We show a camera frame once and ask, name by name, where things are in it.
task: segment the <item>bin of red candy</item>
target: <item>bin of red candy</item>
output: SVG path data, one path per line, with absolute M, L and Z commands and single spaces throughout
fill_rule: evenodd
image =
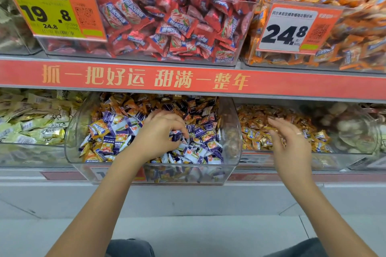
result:
M 256 0 L 97 0 L 107 43 L 40 38 L 48 54 L 235 65 Z

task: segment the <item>forearm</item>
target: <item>forearm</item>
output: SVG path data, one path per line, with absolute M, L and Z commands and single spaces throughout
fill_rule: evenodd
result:
M 141 167 L 130 148 L 119 154 L 91 198 L 47 257 L 104 256 L 131 182 Z
M 377 256 L 346 223 L 314 182 L 291 190 L 330 257 Z

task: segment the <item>orange price tag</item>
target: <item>orange price tag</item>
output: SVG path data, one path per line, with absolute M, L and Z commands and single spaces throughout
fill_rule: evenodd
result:
M 315 55 L 342 12 L 343 9 L 273 3 L 258 49 Z
M 95 0 L 14 0 L 34 36 L 107 41 Z

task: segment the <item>red banner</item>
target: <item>red banner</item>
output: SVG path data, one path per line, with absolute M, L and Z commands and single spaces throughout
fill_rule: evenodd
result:
M 386 100 L 386 79 L 232 68 L 0 61 L 0 85 Z

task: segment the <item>yellow price tag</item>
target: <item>yellow price tag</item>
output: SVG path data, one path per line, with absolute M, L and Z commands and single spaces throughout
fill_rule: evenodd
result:
M 106 41 L 95 0 L 14 0 L 34 36 Z

